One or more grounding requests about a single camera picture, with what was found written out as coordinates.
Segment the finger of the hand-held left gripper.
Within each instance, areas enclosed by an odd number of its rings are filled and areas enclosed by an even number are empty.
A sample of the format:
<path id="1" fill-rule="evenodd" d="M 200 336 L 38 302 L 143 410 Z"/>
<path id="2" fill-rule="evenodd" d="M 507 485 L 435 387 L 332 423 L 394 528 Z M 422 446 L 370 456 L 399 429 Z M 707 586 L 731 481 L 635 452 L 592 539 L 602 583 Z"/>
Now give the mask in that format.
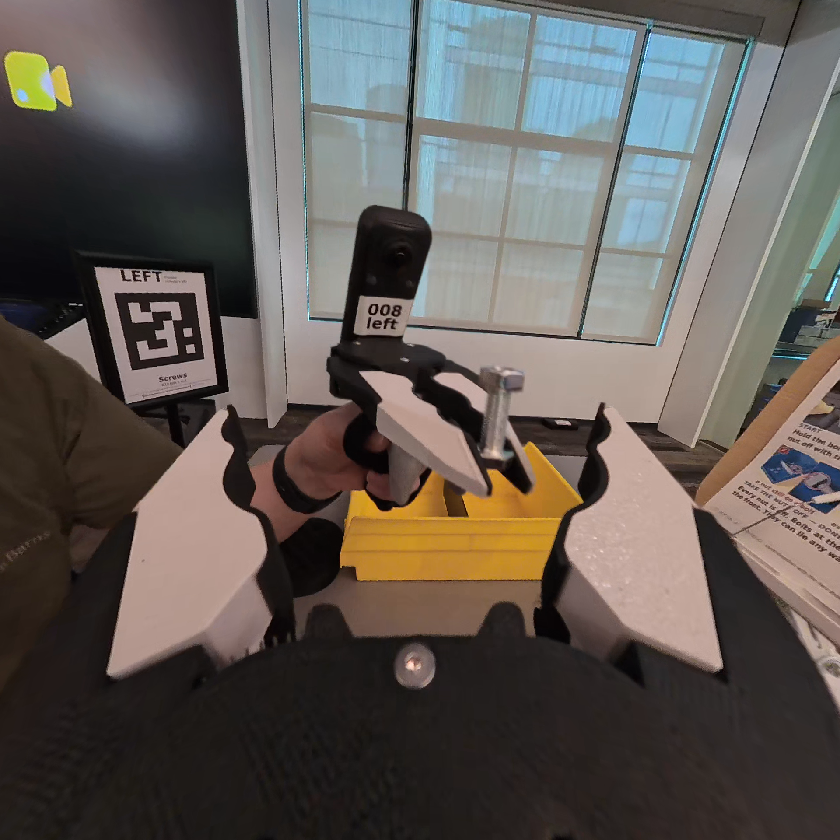
<path id="1" fill-rule="evenodd" d="M 379 398 L 374 415 L 378 433 L 458 488 L 476 497 L 490 496 L 491 481 L 465 433 L 417 396 L 408 378 L 384 371 L 360 374 Z"/>
<path id="2" fill-rule="evenodd" d="M 464 373 L 437 373 L 430 383 L 444 418 L 460 426 L 480 453 L 488 394 Z M 486 469 L 499 471 L 521 494 L 530 494 L 535 486 L 534 470 L 511 421 L 507 421 L 504 450 L 507 455 L 501 461 L 478 455 L 479 462 Z"/>

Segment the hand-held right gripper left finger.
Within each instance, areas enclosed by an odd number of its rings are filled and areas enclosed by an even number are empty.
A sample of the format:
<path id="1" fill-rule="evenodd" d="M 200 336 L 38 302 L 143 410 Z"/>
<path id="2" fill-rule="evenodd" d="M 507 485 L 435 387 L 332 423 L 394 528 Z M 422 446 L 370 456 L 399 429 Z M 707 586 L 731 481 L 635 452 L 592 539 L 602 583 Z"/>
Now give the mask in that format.
<path id="1" fill-rule="evenodd" d="M 292 642 L 291 579 L 233 407 L 218 411 L 135 508 L 107 673 L 125 679 L 188 648 L 225 668 Z"/>

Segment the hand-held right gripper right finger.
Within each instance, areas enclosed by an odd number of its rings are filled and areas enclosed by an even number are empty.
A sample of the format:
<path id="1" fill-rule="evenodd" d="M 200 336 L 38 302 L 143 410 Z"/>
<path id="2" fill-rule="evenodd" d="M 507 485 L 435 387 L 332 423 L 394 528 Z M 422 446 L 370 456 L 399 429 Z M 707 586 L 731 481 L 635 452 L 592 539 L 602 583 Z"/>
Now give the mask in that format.
<path id="1" fill-rule="evenodd" d="M 615 663 L 633 644 L 722 669 L 695 505 L 617 410 L 586 443 L 581 503 L 545 564 L 534 632 Z"/>

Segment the steel hex bolt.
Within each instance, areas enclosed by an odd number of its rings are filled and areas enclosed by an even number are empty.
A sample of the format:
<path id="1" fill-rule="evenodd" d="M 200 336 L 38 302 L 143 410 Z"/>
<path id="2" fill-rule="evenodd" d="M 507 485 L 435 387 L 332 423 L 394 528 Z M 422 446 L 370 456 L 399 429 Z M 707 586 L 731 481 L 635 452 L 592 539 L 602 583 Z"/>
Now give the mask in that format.
<path id="1" fill-rule="evenodd" d="M 523 390 L 524 373 L 509 366 L 486 365 L 480 369 L 479 385 L 487 394 L 480 446 L 497 448 L 508 441 L 511 397 Z"/>

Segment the yellow plastic bin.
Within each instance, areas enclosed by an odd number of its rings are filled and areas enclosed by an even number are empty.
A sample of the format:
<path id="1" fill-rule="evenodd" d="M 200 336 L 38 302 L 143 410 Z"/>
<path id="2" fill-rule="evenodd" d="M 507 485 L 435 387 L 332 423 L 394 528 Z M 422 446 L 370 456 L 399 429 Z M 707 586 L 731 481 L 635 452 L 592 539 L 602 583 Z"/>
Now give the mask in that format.
<path id="1" fill-rule="evenodd" d="M 492 495 L 458 497 L 450 515 L 444 479 L 433 473 L 415 500 L 379 511 L 362 491 L 351 495 L 340 564 L 358 581 L 538 581 L 560 520 L 581 504 L 577 489 L 538 450 L 524 447 L 535 475 L 527 495 L 492 470 Z"/>

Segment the person's left hand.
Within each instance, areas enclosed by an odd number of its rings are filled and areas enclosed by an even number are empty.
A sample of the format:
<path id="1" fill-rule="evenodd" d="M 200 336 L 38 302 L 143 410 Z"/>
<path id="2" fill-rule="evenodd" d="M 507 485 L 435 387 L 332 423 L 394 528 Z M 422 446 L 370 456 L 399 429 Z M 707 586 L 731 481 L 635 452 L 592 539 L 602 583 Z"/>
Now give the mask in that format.
<path id="1" fill-rule="evenodd" d="M 288 474 L 311 497 L 365 490 L 379 509 L 389 511 L 411 503 L 428 474 L 424 471 L 407 501 L 399 503 L 389 467 L 392 443 L 351 402 L 318 416 L 289 446 Z"/>

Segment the black wristband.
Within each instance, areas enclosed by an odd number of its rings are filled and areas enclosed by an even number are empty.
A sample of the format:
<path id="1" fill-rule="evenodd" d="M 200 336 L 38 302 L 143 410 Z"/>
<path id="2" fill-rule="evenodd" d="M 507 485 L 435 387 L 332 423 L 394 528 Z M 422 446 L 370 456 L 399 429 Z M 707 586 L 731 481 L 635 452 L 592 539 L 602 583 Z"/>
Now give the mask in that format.
<path id="1" fill-rule="evenodd" d="M 279 498 L 288 509 L 305 516 L 315 515 L 337 501 L 343 492 L 340 490 L 325 498 L 311 497 L 303 492 L 287 471 L 286 458 L 289 449 L 290 446 L 284 447 L 273 461 L 271 478 L 274 487 Z"/>

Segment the printed instruction sheet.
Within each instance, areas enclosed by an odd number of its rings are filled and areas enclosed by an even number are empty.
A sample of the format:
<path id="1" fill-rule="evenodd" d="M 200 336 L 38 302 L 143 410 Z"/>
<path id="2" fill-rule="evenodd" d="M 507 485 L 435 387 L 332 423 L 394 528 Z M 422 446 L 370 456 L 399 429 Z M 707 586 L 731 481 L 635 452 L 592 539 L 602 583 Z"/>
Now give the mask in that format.
<path id="1" fill-rule="evenodd" d="M 705 504 L 737 545 L 779 576 L 838 598 L 838 368 Z"/>

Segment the large grid window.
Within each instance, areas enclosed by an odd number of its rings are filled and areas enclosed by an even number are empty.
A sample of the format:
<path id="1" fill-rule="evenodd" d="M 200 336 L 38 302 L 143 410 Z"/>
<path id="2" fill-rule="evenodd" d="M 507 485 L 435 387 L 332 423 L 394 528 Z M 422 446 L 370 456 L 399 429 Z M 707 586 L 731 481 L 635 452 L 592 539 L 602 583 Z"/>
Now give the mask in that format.
<path id="1" fill-rule="evenodd" d="M 356 223 L 433 232 L 411 324 L 656 346 L 753 47 L 548 2 L 298 3 L 308 317 Z"/>

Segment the framed marker sign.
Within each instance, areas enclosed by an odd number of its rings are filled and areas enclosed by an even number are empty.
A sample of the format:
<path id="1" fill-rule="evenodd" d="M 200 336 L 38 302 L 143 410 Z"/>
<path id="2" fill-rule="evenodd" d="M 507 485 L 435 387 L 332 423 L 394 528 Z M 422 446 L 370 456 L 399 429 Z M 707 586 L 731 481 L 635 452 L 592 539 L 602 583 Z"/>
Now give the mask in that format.
<path id="1" fill-rule="evenodd" d="M 72 253 L 103 386 L 132 409 L 228 391 L 212 264 Z"/>

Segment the black monitor screen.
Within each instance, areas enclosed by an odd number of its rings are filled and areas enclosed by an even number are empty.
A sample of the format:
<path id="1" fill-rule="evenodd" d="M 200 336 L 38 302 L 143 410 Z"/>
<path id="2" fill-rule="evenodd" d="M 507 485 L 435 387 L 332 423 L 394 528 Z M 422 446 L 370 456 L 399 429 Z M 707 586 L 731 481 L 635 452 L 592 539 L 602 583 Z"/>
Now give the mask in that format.
<path id="1" fill-rule="evenodd" d="M 19 107 L 2 71 L 2 298 L 80 301 L 84 250 L 210 264 L 254 318 L 236 3 L 2 1 L 1 36 L 72 99 Z"/>

